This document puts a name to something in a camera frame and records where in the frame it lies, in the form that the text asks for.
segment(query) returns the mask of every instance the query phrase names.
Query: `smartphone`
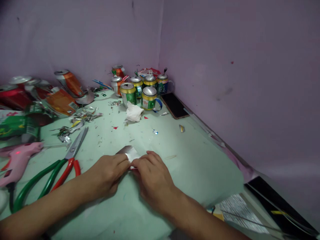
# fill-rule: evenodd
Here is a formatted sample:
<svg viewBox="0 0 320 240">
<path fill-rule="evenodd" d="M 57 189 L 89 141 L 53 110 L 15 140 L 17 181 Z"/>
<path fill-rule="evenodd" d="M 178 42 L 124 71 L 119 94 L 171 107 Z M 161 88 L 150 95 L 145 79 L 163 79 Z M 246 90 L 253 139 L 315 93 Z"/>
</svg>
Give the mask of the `smartphone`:
<svg viewBox="0 0 320 240">
<path fill-rule="evenodd" d="M 161 95 L 161 100 L 167 106 L 174 119 L 180 119 L 189 116 L 189 114 L 183 110 L 184 105 L 173 93 Z"/>
</svg>

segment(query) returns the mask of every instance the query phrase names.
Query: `green scissor handle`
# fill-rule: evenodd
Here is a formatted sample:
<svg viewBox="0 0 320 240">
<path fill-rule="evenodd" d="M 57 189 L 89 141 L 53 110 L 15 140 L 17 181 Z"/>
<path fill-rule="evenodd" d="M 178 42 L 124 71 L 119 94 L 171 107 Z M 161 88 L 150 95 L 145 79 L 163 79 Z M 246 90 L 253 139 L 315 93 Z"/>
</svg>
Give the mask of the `green scissor handle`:
<svg viewBox="0 0 320 240">
<path fill-rule="evenodd" d="M 46 185 L 44 186 L 42 192 L 40 193 L 40 196 L 38 197 L 38 199 L 42 198 L 44 195 L 47 195 L 54 183 L 54 180 L 56 179 L 56 176 L 58 175 L 60 169 L 62 168 L 62 166 L 67 162 L 67 159 L 63 159 L 60 160 L 59 164 L 54 168 L 54 170 L 52 171 Z"/>
<path fill-rule="evenodd" d="M 23 200 L 26 197 L 27 193 L 29 192 L 30 188 L 36 184 L 44 175 L 46 175 L 47 173 L 49 173 L 50 171 L 52 171 L 59 163 L 61 162 L 61 160 L 58 160 L 56 162 L 54 162 L 53 164 L 51 164 L 49 167 L 47 167 L 46 169 L 42 170 L 41 172 L 39 172 L 37 175 L 35 175 L 25 186 L 24 188 L 21 190 L 21 192 L 19 193 L 16 201 L 14 202 L 14 206 L 13 206 L 13 213 L 19 211 L 22 208 L 22 204 L 23 204 Z"/>
</svg>

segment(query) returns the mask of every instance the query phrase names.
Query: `pink glue gun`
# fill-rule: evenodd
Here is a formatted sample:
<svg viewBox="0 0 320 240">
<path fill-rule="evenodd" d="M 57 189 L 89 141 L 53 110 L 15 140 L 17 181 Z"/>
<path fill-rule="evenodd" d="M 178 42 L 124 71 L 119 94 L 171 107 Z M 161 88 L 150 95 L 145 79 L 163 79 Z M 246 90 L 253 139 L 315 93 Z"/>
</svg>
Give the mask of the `pink glue gun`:
<svg viewBox="0 0 320 240">
<path fill-rule="evenodd" d="M 19 145 L 16 148 L 4 148 L 2 149 L 0 156 L 9 156 L 10 160 L 2 170 L 7 169 L 7 172 L 4 174 L 4 177 L 0 179 L 0 187 L 5 187 L 8 183 L 18 182 L 24 170 L 27 167 L 28 161 L 31 155 L 38 153 L 43 148 L 43 143 L 26 143 Z"/>
</svg>

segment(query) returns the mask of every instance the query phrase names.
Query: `purple wall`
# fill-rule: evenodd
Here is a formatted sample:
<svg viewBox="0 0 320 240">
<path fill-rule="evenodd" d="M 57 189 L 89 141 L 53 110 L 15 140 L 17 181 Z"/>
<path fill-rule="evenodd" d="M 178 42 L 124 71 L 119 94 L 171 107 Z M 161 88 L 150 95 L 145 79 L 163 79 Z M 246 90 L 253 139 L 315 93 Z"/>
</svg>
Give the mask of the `purple wall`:
<svg viewBox="0 0 320 240">
<path fill-rule="evenodd" d="M 320 2 L 164 2 L 177 96 L 320 230 Z"/>
<path fill-rule="evenodd" d="M 108 81 L 112 65 L 130 74 L 157 67 L 159 0 L 11 0 L 0 6 L 0 83 L 17 75 L 59 85 L 53 72 L 69 69 L 84 86 Z"/>
</svg>

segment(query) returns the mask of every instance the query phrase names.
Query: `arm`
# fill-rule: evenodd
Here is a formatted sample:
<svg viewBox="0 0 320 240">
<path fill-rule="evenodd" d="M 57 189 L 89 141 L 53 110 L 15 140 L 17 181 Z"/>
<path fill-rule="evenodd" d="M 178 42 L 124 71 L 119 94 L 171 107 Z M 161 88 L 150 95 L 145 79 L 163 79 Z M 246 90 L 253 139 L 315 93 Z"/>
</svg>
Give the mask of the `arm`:
<svg viewBox="0 0 320 240">
<path fill-rule="evenodd" d="M 0 221 L 0 239 L 35 239 L 81 204 L 114 194 L 129 165 L 125 154 L 102 156 L 84 174 Z"/>
<path fill-rule="evenodd" d="M 198 202 L 180 191 L 158 154 L 135 159 L 132 166 L 140 184 L 140 194 L 151 207 L 193 239 L 249 240 L 238 230 L 208 213 Z"/>
</svg>

